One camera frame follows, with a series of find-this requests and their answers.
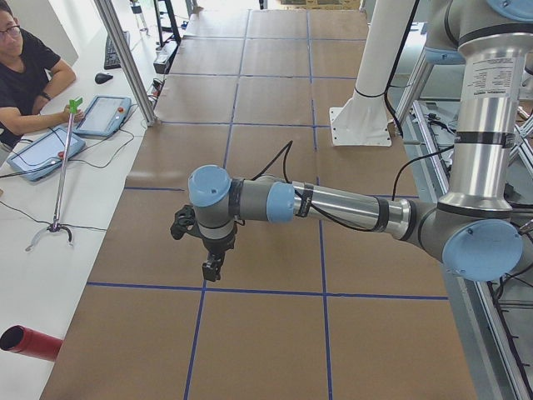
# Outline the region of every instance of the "red cylinder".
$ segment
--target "red cylinder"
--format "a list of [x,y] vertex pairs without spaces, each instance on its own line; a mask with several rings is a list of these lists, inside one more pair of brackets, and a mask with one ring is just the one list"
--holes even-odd
[[0,337],[0,348],[7,352],[56,361],[63,340],[34,331],[29,327],[10,327]]

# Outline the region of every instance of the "tablet screen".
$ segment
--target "tablet screen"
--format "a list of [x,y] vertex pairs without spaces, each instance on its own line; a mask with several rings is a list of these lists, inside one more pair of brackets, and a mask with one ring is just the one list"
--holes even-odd
[[99,97],[87,110],[85,118],[77,126],[78,131],[104,133],[114,119],[118,108],[122,104],[121,98]]
[[[11,162],[17,164],[23,171],[30,171],[43,164],[52,163],[53,160],[59,162],[59,152],[65,151],[65,137],[66,132],[63,130],[49,133],[13,156]],[[74,146],[77,141],[75,137],[72,137],[71,146]]]

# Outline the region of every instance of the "eyeglasses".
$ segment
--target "eyeglasses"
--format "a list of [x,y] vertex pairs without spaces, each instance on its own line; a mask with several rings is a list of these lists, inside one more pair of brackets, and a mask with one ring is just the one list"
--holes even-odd
[[5,31],[0,31],[0,40],[5,40],[6,36],[9,35],[11,38],[18,38],[20,35],[20,25],[13,25]]

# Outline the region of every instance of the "green handle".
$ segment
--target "green handle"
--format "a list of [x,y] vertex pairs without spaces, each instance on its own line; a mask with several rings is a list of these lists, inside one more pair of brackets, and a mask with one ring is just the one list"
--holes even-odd
[[76,100],[69,100],[68,106],[70,107],[70,113],[75,114],[77,113],[77,106],[79,106],[81,103],[83,103],[83,98],[77,98]]

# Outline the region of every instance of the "computer mouse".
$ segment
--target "computer mouse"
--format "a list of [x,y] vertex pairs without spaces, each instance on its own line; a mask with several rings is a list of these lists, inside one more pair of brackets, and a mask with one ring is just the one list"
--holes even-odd
[[111,73],[99,72],[94,77],[94,82],[96,82],[99,85],[101,85],[102,83],[107,82],[109,79],[113,79],[113,75],[111,75]]

